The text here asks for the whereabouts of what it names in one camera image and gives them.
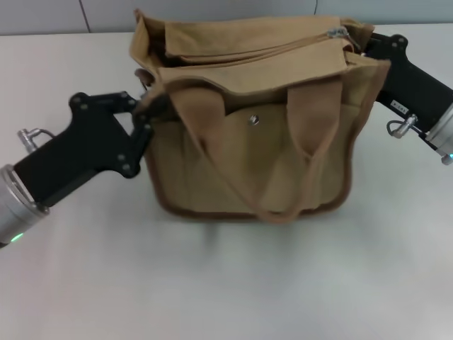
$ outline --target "white table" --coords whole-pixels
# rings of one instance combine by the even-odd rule
[[[378,31],[453,87],[453,25]],[[63,131],[78,91],[140,95],[131,37],[1,37],[0,164],[25,156],[17,130]],[[95,177],[0,251],[1,339],[451,339],[453,168],[390,138],[395,117],[374,107],[340,210],[284,227],[187,222],[146,171]]]

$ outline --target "canvas bag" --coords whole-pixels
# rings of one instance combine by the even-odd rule
[[[173,108],[145,154],[160,204],[205,219],[289,222],[340,206],[389,62],[373,27],[326,16],[179,23],[136,11],[130,54]],[[332,30],[346,27],[349,36]]]

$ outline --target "bag strap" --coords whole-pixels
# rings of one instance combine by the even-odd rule
[[[283,212],[263,208],[253,193],[228,177],[222,163],[225,107],[222,95],[206,88],[170,92],[170,98],[198,151],[211,162],[240,199],[262,220],[290,222],[314,194],[316,177],[338,130],[343,83],[339,76],[288,89],[287,124],[298,157],[307,170],[296,187],[292,204]]]

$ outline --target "silver metal cylinder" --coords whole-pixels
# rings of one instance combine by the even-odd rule
[[[10,243],[48,213],[33,202],[11,165],[0,169],[0,244]]]
[[[445,165],[451,164],[453,158],[453,104],[429,131],[426,140],[437,148],[437,153]]]

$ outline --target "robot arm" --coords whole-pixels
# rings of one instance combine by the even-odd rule
[[[407,46],[402,35],[372,35],[366,56],[391,61],[377,101],[403,118],[397,129],[389,129],[392,136],[402,138],[410,129],[415,130],[440,154],[442,163],[449,165],[453,163],[453,90],[411,64]]]
[[[440,154],[444,164],[451,164],[453,90],[411,64],[407,45],[402,35],[372,36],[364,54],[391,60],[377,101],[403,119],[389,122],[392,136],[402,138],[415,130]],[[33,138],[49,132],[21,130],[19,137],[30,154],[16,165],[0,169],[0,248],[20,238],[48,214],[50,207],[99,172],[113,170],[127,179],[135,177],[153,135],[149,120],[167,111],[169,105],[168,97],[161,96],[146,110],[134,112],[134,130],[128,135],[114,115],[135,111],[137,102],[132,97],[125,92],[101,96],[77,93],[69,101],[71,124],[43,146],[37,147]],[[392,123],[399,126],[390,130]]]

